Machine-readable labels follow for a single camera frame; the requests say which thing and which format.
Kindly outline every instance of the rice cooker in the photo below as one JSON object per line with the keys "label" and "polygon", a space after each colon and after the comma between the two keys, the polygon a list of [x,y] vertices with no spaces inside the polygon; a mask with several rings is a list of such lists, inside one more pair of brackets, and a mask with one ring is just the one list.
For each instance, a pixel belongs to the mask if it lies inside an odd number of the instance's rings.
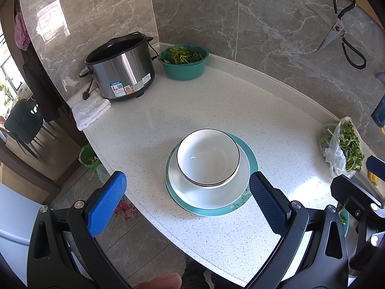
{"label": "rice cooker", "polygon": [[152,37],[140,32],[111,39],[94,50],[86,59],[79,77],[92,75],[101,95],[109,100],[141,96],[155,77],[149,44]]}

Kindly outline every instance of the bolt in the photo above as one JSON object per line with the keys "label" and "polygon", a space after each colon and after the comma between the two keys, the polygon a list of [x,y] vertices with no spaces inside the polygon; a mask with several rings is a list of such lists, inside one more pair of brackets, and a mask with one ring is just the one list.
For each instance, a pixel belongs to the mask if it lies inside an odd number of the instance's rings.
{"label": "bolt", "polygon": [[328,205],[328,210],[329,210],[329,212],[334,213],[336,211],[336,208],[333,205]]}
{"label": "bolt", "polygon": [[373,210],[373,211],[378,211],[379,210],[379,207],[377,204],[374,204],[374,203],[371,203],[370,204],[370,208]]}
{"label": "bolt", "polygon": [[376,235],[370,237],[370,243],[372,244],[372,246],[376,247],[377,242],[379,242],[379,238]]}
{"label": "bolt", "polygon": [[48,211],[48,206],[47,206],[47,205],[43,205],[43,206],[39,209],[39,211],[40,211],[41,213],[45,213],[46,211]]}
{"label": "bolt", "polygon": [[84,206],[84,201],[76,201],[74,206],[75,208],[82,208]]}
{"label": "bolt", "polygon": [[291,206],[294,207],[294,208],[296,208],[296,209],[300,209],[302,205],[301,205],[301,203],[298,202],[298,201],[293,201],[293,202],[291,203]]}

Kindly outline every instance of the dark hanging cloth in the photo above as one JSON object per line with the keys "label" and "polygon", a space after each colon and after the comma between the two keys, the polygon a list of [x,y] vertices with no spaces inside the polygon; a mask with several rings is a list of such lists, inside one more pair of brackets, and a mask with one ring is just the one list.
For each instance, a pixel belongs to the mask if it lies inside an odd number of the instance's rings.
{"label": "dark hanging cloth", "polygon": [[[14,11],[15,16],[20,12],[19,0],[15,0]],[[66,102],[49,78],[32,43],[28,45],[26,51],[21,52],[24,58],[25,81],[39,105],[44,120],[51,122],[58,119],[60,117],[58,109],[63,105],[68,108]]]}

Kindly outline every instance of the green trash bag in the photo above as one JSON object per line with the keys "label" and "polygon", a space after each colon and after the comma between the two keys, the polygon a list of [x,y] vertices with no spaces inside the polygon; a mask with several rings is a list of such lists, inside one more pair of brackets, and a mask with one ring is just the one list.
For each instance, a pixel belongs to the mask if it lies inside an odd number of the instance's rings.
{"label": "green trash bag", "polygon": [[79,154],[79,161],[82,163],[85,167],[96,170],[98,165],[101,164],[99,158],[96,156],[96,153],[94,149],[91,147],[91,145],[88,143],[85,145]]}

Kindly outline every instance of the person's leg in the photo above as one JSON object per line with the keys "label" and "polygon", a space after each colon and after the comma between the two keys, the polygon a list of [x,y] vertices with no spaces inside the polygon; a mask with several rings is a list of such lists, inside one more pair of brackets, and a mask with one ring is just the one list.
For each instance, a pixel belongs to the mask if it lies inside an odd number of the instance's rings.
{"label": "person's leg", "polygon": [[210,289],[203,273],[206,268],[186,256],[186,269],[182,276],[182,287],[180,289]]}
{"label": "person's leg", "polygon": [[211,275],[211,281],[214,284],[214,289],[242,289],[241,286],[214,273]]}

